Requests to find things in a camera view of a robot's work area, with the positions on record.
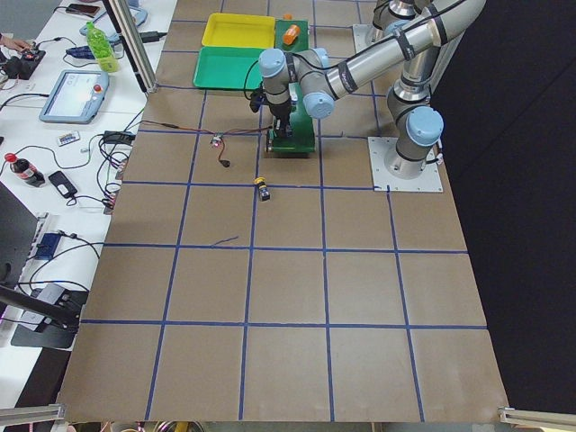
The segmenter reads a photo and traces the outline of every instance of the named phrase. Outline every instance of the metal pole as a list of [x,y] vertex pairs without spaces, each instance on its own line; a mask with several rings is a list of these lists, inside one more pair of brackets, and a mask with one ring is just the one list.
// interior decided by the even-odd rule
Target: metal pole
[[64,405],[61,403],[46,407],[0,409],[0,427],[62,420],[64,419],[64,411]]
[[576,431],[576,416],[552,412],[523,411],[513,408],[499,409],[500,421],[534,428],[555,428]]
[[103,0],[103,3],[114,29],[120,36],[120,41],[138,80],[140,90],[143,93],[156,92],[158,90],[156,75],[152,65],[150,65],[150,60],[126,0]]

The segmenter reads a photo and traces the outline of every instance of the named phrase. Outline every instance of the black stand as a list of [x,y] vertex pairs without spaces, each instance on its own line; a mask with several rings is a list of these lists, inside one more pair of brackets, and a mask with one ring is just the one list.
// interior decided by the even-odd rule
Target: black stand
[[31,296],[28,296],[0,286],[1,302],[46,317],[36,330],[18,325],[11,341],[12,345],[70,348],[77,333],[80,311],[88,299],[88,292],[65,290],[58,299],[58,304],[62,304],[59,306],[36,299],[41,291],[33,290]]

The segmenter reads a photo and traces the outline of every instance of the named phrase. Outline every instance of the green tray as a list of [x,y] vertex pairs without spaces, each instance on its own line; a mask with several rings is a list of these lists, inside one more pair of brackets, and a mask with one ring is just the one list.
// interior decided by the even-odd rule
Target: green tray
[[[203,47],[193,84],[200,88],[242,90],[250,66],[258,60],[260,48]],[[258,65],[250,71],[246,89],[257,88],[262,81]]]

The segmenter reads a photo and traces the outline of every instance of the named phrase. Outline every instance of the power adapter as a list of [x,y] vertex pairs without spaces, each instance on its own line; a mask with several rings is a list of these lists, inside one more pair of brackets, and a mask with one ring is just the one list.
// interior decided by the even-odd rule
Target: power adapter
[[124,144],[129,146],[135,139],[136,135],[134,135],[132,132],[126,132],[124,130],[105,130],[102,136],[104,144]]

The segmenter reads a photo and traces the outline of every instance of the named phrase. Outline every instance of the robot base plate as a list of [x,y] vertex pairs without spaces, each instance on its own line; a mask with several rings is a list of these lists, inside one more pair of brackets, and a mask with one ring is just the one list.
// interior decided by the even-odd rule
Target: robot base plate
[[352,34],[354,35],[354,47],[356,52],[365,50],[368,47],[368,44],[366,43],[366,35],[371,28],[371,24],[354,24],[352,26]]
[[[422,174],[412,180],[398,178],[388,171],[384,166],[384,156],[388,149],[396,144],[396,140],[397,138],[390,137],[368,138],[374,190],[386,192],[390,188],[392,192],[443,192],[437,164],[426,165]],[[434,151],[430,150],[427,158],[434,157]]]

